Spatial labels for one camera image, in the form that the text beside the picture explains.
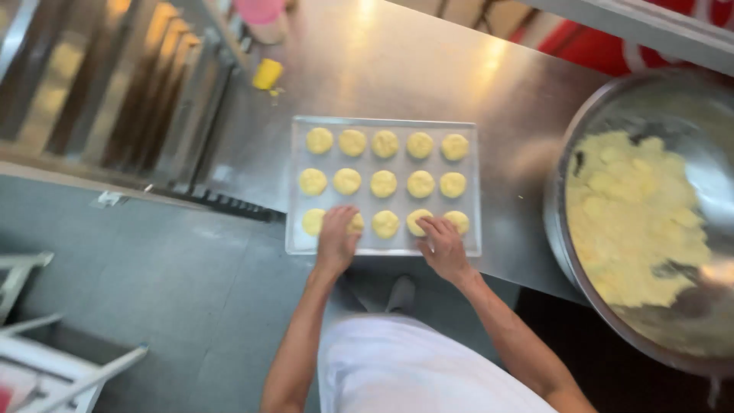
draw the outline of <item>yellow dough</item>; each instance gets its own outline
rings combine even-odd
[[[433,150],[433,139],[426,132],[416,132],[408,137],[408,153],[418,159],[423,159]]]
[[[447,135],[443,138],[443,142],[441,142],[441,151],[446,159],[457,161],[469,152],[469,141],[460,134],[453,133]]]
[[[466,189],[466,178],[458,172],[444,173],[439,181],[441,193],[449,198],[456,198]]]
[[[466,234],[466,231],[469,231],[469,217],[464,212],[448,211],[443,217],[454,224],[459,234]]]
[[[369,183],[372,193],[378,198],[387,198],[398,187],[398,179],[389,170],[380,170],[374,173]]]
[[[362,214],[357,212],[357,214],[352,218],[349,224],[347,224],[346,233],[354,234],[357,232],[362,232],[364,227],[365,227],[365,221],[364,219],[362,219]]]
[[[408,192],[416,198],[425,198],[431,195],[435,185],[433,176],[425,170],[417,170],[408,177]]]
[[[324,192],[324,188],[326,188],[329,182],[323,172],[318,169],[308,168],[301,172],[298,183],[304,194],[314,196]]]
[[[372,217],[372,229],[380,238],[390,238],[398,231],[400,220],[391,211],[380,211]]]
[[[351,157],[358,157],[365,151],[367,138],[360,131],[347,129],[339,135],[339,148]]]
[[[319,232],[321,232],[321,225],[324,222],[325,214],[326,211],[318,208],[309,209],[308,211],[306,211],[306,213],[303,214],[303,219],[301,220],[303,231],[312,237],[318,235]]]
[[[670,306],[694,286],[670,262],[704,267],[711,258],[685,160],[659,137],[635,146],[624,131],[586,136],[575,151],[584,163],[569,174],[568,225],[589,280],[608,304]]]
[[[426,232],[415,223],[415,220],[420,217],[432,217],[433,214],[428,209],[416,209],[415,211],[408,214],[408,218],[405,219],[405,223],[408,224],[408,229],[416,237],[425,237]]]
[[[372,151],[378,157],[392,157],[397,153],[398,147],[398,137],[390,131],[379,131],[372,137]]]
[[[342,195],[351,195],[360,189],[362,177],[354,169],[343,168],[334,174],[334,188]]]
[[[333,143],[334,137],[329,132],[329,129],[313,128],[306,135],[306,148],[312,154],[323,154],[331,149]]]

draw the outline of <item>countertop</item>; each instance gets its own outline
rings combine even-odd
[[[288,201],[291,118],[474,122],[479,129],[484,274],[584,302],[553,258],[542,191],[576,110],[607,75],[384,0],[301,0],[277,98],[235,75],[202,184],[278,211]]]

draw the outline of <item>hand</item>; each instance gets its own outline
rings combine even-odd
[[[347,234],[346,226],[359,212],[355,206],[334,206],[324,215],[314,273],[335,281],[352,263],[361,233]]]
[[[446,281],[457,286],[476,274],[469,265],[461,235],[450,220],[443,217],[420,217],[415,221],[428,235],[431,247],[424,240],[418,241],[418,249],[426,257],[428,265]]]

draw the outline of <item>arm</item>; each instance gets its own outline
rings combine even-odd
[[[346,225],[357,212],[353,206],[337,206],[324,216],[316,264],[265,378],[262,412],[303,412],[316,370],[326,301],[336,280],[352,263],[360,238],[360,234],[346,233]]]
[[[555,410],[595,412],[561,359],[487,286],[466,259],[461,236],[445,218],[422,217],[418,247],[439,276],[469,300],[509,372]]]

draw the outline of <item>gray floor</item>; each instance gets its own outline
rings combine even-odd
[[[255,412],[263,379],[313,258],[283,251],[283,225],[147,201],[94,209],[97,193],[0,176],[0,251],[53,251],[17,304],[21,317],[110,342],[150,343],[110,381],[100,412]],[[416,317],[497,361],[465,300],[421,259],[358,257],[349,280],[368,308],[414,275]],[[509,304],[518,288],[490,286]],[[308,412],[319,410],[317,384]]]

